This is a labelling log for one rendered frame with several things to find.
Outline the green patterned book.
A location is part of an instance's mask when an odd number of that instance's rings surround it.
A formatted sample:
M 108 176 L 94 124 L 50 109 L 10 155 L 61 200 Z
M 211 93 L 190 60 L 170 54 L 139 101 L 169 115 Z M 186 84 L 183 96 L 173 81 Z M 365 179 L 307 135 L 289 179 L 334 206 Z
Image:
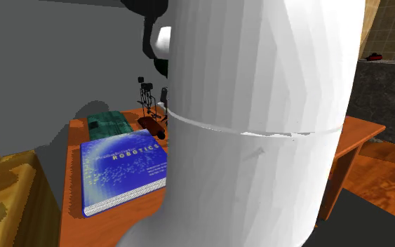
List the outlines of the green patterned book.
M 87 123 L 90 140 L 133 132 L 129 122 L 119 111 L 89 115 Z

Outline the dark red cylinder black cap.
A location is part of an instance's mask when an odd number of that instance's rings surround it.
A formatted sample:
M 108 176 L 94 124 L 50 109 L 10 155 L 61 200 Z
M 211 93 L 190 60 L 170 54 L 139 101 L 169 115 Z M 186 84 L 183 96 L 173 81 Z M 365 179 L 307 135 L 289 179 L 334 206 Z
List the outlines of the dark red cylinder black cap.
M 150 116 L 140 117 L 138 123 L 149 131 L 152 136 L 156 136 L 160 140 L 166 137 L 164 128 Z

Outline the dark grey robot stand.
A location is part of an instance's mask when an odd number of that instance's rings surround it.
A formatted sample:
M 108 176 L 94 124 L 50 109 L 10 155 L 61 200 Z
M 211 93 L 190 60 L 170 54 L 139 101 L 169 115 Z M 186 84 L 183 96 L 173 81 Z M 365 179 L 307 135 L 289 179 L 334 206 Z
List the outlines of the dark grey robot stand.
M 343 189 L 302 247 L 395 247 L 395 216 Z

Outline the dark stone kitchen counter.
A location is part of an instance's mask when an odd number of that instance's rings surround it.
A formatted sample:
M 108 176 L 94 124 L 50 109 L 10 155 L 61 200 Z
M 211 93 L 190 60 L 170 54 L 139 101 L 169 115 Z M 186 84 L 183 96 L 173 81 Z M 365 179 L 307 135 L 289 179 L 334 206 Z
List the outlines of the dark stone kitchen counter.
M 395 144 L 395 62 L 357 62 L 347 115 L 386 126 L 378 138 Z

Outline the blue hardcover book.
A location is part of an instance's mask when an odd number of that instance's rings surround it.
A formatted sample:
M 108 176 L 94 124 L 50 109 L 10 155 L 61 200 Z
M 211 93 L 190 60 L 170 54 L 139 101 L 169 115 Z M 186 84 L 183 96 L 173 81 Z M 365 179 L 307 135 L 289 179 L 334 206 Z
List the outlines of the blue hardcover book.
M 166 186 L 168 155 L 146 129 L 84 142 L 80 155 L 87 218 Z

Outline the orange wooden desk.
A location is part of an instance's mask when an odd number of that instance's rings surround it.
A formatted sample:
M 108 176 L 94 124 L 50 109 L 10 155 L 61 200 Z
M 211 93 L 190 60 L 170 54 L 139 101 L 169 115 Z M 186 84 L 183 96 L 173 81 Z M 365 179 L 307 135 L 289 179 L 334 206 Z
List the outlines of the orange wooden desk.
M 318 222 L 329 218 L 362 145 L 385 128 L 378 123 L 351 116 L 345 118 L 333 159 L 333 175 L 327 183 Z M 104 213 L 85 218 L 82 213 L 81 178 L 83 176 L 79 145 L 88 140 L 87 119 L 71 120 L 68 130 L 59 247 L 115 247 L 126 230 L 138 220 L 156 212 L 163 202 L 164 188 Z

